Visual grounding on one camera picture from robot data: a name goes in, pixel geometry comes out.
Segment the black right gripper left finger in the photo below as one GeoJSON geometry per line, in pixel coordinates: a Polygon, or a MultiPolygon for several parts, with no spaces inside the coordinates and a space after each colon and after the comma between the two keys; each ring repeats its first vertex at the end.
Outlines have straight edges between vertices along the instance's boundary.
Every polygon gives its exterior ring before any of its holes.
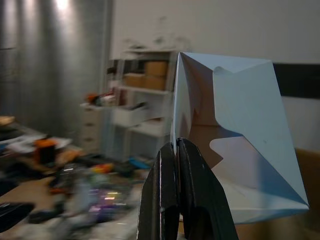
{"type": "Polygon", "coordinates": [[[178,183],[177,159],[172,144],[166,143],[142,187],[136,240],[177,240],[178,183]]]}

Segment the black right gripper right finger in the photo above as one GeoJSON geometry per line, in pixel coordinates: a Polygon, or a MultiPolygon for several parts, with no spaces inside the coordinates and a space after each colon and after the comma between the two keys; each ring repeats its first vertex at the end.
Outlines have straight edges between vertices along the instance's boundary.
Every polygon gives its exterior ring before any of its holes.
{"type": "Polygon", "coordinates": [[[187,240],[239,240],[225,191],[198,147],[177,141],[181,214],[187,240]]]}

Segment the white paper box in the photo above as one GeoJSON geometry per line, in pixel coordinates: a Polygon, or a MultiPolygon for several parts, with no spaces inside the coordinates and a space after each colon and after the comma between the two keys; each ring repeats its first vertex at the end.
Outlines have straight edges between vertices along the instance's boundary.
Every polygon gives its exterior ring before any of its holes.
{"type": "Polygon", "coordinates": [[[273,63],[180,52],[170,140],[194,143],[236,224],[306,212],[308,198],[273,63]]]}

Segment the white storage tray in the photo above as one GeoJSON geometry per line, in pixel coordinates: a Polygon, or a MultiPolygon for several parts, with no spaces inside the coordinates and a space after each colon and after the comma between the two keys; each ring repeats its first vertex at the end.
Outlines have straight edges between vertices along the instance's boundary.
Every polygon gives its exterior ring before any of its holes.
{"type": "Polygon", "coordinates": [[[120,127],[137,126],[147,120],[148,107],[141,106],[117,106],[112,111],[112,123],[120,127]]]}

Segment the white metal shelf unit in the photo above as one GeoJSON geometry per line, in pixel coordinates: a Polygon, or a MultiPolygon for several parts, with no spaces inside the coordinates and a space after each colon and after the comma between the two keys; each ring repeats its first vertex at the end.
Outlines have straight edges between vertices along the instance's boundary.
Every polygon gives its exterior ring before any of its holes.
{"type": "Polygon", "coordinates": [[[106,155],[116,160],[129,158],[153,158],[168,139],[171,124],[176,49],[126,49],[117,59],[115,79],[110,83],[115,94],[115,103],[109,114],[106,155]],[[125,85],[124,75],[145,73],[145,63],[165,61],[168,63],[165,90],[125,85]],[[132,127],[112,123],[113,109],[121,106],[147,106],[147,120],[132,127]]]}

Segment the white drawer cabinet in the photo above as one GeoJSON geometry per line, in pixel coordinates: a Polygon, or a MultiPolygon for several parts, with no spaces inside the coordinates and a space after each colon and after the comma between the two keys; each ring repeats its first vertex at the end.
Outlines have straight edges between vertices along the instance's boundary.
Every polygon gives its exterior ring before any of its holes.
{"type": "Polygon", "coordinates": [[[79,144],[85,153],[102,154],[107,151],[107,131],[110,107],[80,104],[79,144]]]}

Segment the orange and black device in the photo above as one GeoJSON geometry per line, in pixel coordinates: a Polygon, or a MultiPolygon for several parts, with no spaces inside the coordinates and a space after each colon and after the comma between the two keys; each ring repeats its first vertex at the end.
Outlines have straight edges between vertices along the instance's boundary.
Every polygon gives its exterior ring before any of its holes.
{"type": "Polygon", "coordinates": [[[34,141],[34,160],[45,165],[55,162],[57,142],[51,138],[42,138],[34,141]]]}

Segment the black flat device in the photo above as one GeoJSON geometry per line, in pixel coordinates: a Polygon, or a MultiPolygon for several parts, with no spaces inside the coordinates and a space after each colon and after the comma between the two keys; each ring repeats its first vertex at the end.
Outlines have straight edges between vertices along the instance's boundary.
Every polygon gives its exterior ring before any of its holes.
{"type": "Polygon", "coordinates": [[[35,208],[31,202],[5,202],[0,204],[0,229],[9,229],[26,218],[35,208]]]}

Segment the black wall panel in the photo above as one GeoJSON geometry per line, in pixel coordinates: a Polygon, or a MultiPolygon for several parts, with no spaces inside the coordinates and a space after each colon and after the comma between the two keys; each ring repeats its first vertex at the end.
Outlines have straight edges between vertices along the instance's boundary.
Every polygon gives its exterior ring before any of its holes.
{"type": "Polygon", "coordinates": [[[274,63],[280,95],[320,100],[320,64],[274,63]]]}

